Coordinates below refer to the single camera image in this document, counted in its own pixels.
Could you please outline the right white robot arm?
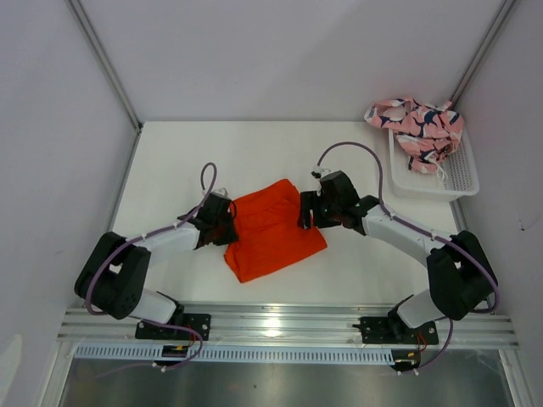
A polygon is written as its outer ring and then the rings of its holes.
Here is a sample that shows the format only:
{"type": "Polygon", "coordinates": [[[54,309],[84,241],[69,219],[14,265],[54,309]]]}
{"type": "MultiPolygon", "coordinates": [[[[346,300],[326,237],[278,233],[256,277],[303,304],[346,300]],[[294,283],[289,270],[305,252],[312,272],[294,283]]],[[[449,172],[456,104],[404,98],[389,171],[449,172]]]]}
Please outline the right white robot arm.
{"type": "Polygon", "coordinates": [[[395,341],[408,341],[430,321],[459,321],[478,311],[487,297],[497,295],[495,274],[471,232],[441,236],[401,218],[382,199],[360,197],[342,171],[322,177],[319,184],[319,190],[300,194],[300,228],[342,226],[385,242],[426,268],[428,289],[402,300],[389,312],[387,330],[395,341]]]}

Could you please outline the pink patterned shorts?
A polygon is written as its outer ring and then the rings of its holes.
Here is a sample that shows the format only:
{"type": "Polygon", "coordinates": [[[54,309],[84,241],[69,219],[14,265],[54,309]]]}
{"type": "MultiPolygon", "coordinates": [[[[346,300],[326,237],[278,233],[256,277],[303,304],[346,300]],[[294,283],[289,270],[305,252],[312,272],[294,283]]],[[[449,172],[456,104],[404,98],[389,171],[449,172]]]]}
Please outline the pink patterned shorts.
{"type": "Polygon", "coordinates": [[[451,109],[419,103],[414,98],[395,98],[374,103],[364,114],[369,125],[391,131],[409,157],[408,170],[444,174],[441,165],[462,141],[464,119],[451,109]]]}

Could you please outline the orange shorts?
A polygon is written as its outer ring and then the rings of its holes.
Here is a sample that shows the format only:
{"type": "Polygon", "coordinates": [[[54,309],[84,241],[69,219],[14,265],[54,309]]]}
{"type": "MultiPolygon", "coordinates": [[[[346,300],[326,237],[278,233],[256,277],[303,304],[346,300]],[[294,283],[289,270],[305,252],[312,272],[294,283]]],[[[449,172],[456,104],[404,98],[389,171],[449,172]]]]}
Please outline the orange shorts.
{"type": "Polygon", "coordinates": [[[300,195],[288,179],[233,201],[238,240],[224,258],[237,279],[250,282],[327,248],[317,229],[298,227],[300,195]]]}

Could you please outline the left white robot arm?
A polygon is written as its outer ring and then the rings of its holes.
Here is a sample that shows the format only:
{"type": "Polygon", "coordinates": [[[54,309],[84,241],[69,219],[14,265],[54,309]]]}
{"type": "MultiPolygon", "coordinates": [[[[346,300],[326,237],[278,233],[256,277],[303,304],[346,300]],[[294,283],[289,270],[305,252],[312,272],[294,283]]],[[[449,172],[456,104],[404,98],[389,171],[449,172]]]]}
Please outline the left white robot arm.
{"type": "Polygon", "coordinates": [[[103,234],[74,286],[87,311],[116,320],[132,317],[154,322],[162,337],[178,337],[184,328],[183,307],[173,298],[148,290],[148,269],[177,254],[207,245],[226,246],[238,240],[235,204],[213,192],[170,226],[128,240],[103,234]]]}

